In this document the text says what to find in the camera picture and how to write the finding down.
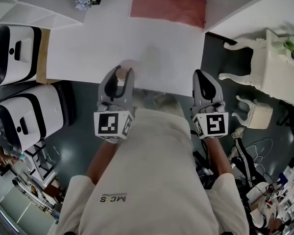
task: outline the white t-shirt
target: white t-shirt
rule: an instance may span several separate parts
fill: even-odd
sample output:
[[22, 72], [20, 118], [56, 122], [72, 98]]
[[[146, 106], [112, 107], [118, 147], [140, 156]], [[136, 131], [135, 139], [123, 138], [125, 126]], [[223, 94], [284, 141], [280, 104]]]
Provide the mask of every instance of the white t-shirt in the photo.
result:
[[98, 184], [86, 176], [71, 179], [56, 234], [248, 234], [233, 175], [221, 175], [205, 191], [192, 151], [186, 119], [137, 110]]
[[[269, 184], [267, 182], [261, 182], [258, 185], [256, 185], [256, 187], [253, 187], [246, 194], [246, 197], [248, 198], [248, 203], [251, 205], [253, 202], [255, 202], [256, 199], [264, 195], [266, 193], [268, 185]], [[250, 213], [254, 225], [258, 228], [268, 227], [270, 218], [276, 218], [276, 214], [276, 203], [272, 200], [266, 201], [265, 196], [263, 201], [259, 203], [258, 208]]]

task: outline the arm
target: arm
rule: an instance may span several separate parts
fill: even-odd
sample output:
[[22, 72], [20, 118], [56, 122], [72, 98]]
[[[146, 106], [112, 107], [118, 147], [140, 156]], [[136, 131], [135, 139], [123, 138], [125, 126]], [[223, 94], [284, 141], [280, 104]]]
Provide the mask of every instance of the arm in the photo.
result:
[[63, 235], [66, 232], [78, 234], [80, 219], [88, 199], [93, 193], [95, 185], [112, 160], [116, 149], [116, 144], [104, 141], [90, 163], [87, 176], [79, 175], [71, 178], [61, 210], [56, 234]]
[[98, 183], [104, 171], [110, 164], [116, 153], [117, 145], [118, 144], [104, 141], [95, 154], [87, 170], [87, 176], [92, 180], [94, 185]]
[[258, 208], [259, 204], [266, 200], [266, 196], [261, 195], [251, 205], [250, 210], [253, 211]]
[[16, 157], [1, 154], [1, 153], [0, 153], [0, 158], [5, 159], [5, 160], [12, 160], [13, 162], [16, 162], [18, 160], [18, 158], [16, 158]]
[[230, 162], [224, 153], [219, 139], [207, 139], [206, 144], [214, 173], [218, 176], [225, 173], [232, 173]]
[[218, 139], [206, 140], [214, 173], [219, 177], [207, 190], [211, 207], [220, 226], [220, 234], [249, 234], [246, 213], [237, 190], [232, 168]]

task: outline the cable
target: cable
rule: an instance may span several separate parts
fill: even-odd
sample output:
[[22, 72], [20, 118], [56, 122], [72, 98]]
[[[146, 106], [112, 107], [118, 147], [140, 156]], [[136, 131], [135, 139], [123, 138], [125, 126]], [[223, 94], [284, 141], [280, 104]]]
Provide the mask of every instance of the cable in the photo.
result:
[[[258, 156], [258, 153], [257, 153], [257, 146], [255, 146], [255, 144], [260, 143], [260, 142], [265, 141], [265, 140], [271, 140], [271, 147], [270, 147], [270, 149], [269, 149], [269, 151], [267, 152], [266, 155], [264, 155], [264, 156]], [[263, 167], [263, 169], [265, 170], [264, 166], [261, 164], [261, 161], [263, 160], [263, 158], [265, 158], [265, 157], [271, 152], [271, 149], [272, 149], [272, 147], [273, 147], [273, 140], [272, 140], [271, 138], [262, 139], [262, 140], [260, 140], [260, 141], [257, 141], [257, 142], [254, 142], [254, 143], [251, 143], [249, 146], [246, 147], [246, 149], [248, 149], [248, 148], [250, 148], [250, 147], [253, 147], [253, 146], [255, 147], [255, 152], [256, 152], [256, 157], [253, 159], [253, 161], [255, 161], [257, 158], [261, 158], [260, 162], [257, 163], [257, 165], [261, 165], [261, 166]]]
[[267, 196], [267, 195], [265, 195], [253, 182], [251, 182], [251, 184], [252, 185], [254, 185], [254, 187], [256, 187], [260, 192], [261, 192], [261, 194], [262, 195], [264, 195], [265, 197]]
[[201, 141], [202, 148], [203, 148], [205, 155], [206, 155], [206, 162], [209, 164], [208, 146], [203, 139], [201, 139], [200, 141]]
[[271, 180], [274, 182], [273, 178], [269, 175], [269, 173], [264, 172], [264, 174], [268, 175], [271, 178]]

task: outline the dark gray floor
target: dark gray floor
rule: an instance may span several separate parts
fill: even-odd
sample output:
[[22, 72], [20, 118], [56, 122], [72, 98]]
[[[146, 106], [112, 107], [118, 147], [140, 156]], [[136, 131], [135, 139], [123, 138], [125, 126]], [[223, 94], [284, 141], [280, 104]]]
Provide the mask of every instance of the dark gray floor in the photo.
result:
[[[208, 71], [216, 79], [221, 72], [246, 75], [250, 72], [251, 57], [251, 49], [230, 51], [223, 48], [221, 40], [206, 36], [201, 68]], [[239, 85], [230, 80], [220, 81], [220, 84], [223, 89], [226, 110], [229, 113], [233, 111], [240, 112], [235, 98], [237, 94], [243, 98], [257, 99], [260, 102], [267, 103], [274, 109], [268, 129], [246, 129], [243, 143], [248, 146], [265, 138], [272, 139], [273, 147], [270, 153], [262, 160], [262, 164], [266, 172], [276, 178], [285, 169], [294, 153], [294, 137], [289, 127], [275, 124], [284, 114], [284, 109], [279, 105], [279, 100], [270, 98], [254, 87]], [[100, 138], [95, 137], [93, 123], [93, 112], [97, 110], [98, 84], [72, 82], [72, 87], [76, 100], [76, 121], [73, 126], [63, 128], [46, 139], [47, 150], [53, 163], [57, 164], [55, 171], [63, 186], [69, 184], [72, 176], [86, 173], [91, 159], [102, 142]], [[151, 105], [153, 95], [153, 92], [147, 92], [147, 105]], [[180, 95], [176, 95], [176, 98], [181, 103], [185, 117], [193, 128], [193, 123], [190, 119], [192, 98]], [[231, 133], [238, 126], [240, 125], [237, 120], [230, 117], [229, 132]], [[197, 137], [192, 137], [192, 140], [195, 149], [201, 150], [200, 140]], [[231, 136], [223, 137], [220, 141], [225, 152], [229, 154], [234, 145]], [[270, 146], [271, 142], [269, 141], [257, 144], [259, 155], [266, 155]]]

